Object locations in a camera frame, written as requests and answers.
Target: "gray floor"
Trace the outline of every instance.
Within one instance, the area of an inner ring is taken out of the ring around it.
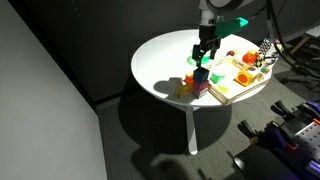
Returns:
[[[288,71],[281,59],[273,74]],[[128,80],[128,86],[135,83]],[[226,107],[194,113],[197,155],[186,146],[185,114],[153,98],[141,88],[98,107],[109,180],[231,180],[245,179],[233,156],[249,146],[237,129],[246,119],[257,130],[271,120],[278,100],[295,107],[305,99],[272,77],[257,95]]]

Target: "dark wall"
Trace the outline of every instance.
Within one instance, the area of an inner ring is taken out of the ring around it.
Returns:
[[[144,42],[163,33],[195,29],[199,22],[199,0],[22,2],[35,23],[43,30],[44,38],[52,43],[93,101],[123,91],[130,75],[131,57]],[[226,19],[249,17],[261,8],[264,2],[265,0],[256,0],[230,13]],[[276,12],[282,2],[283,0],[274,1]],[[319,7],[317,0],[312,2]],[[317,8],[305,4],[299,0],[286,2],[279,21],[292,27],[285,25],[284,34],[312,23],[313,19],[304,16],[306,13],[303,12],[307,11],[310,13],[306,15],[315,16]],[[252,41],[263,39],[268,33],[265,19],[266,15],[263,13],[252,20],[248,28],[239,35]]]

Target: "white wall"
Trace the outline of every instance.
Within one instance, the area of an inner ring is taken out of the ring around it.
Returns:
[[[107,179],[97,115],[6,0],[0,0],[0,179]]]

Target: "orange block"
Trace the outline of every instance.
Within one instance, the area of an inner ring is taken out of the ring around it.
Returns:
[[[193,72],[186,74],[186,79],[184,80],[187,84],[193,84]]]

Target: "white round table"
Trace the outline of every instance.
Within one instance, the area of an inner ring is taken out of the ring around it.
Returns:
[[[198,30],[182,30],[155,37],[135,52],[131,62],[133,76],[143,89],[161,101],[186,112],[188,148],[191,154],[198,152],[193,111],[201,107],[222,106],[209,92],[200,99],[196,99],[191,93],[180,98],[176,96],[176,91],[185,79],[185,75],[197,68],[188,63],[187,59],[192,55],[193,45],[200,42],[198,35]],[[235,48],[239,56],[248,50],[259,49],[246,39],[230,35],[221,40],[221,47],[215,55],[215,60],[221,60],[228,51]],[[263,87],[250,91],[234,102],[251,97]]]

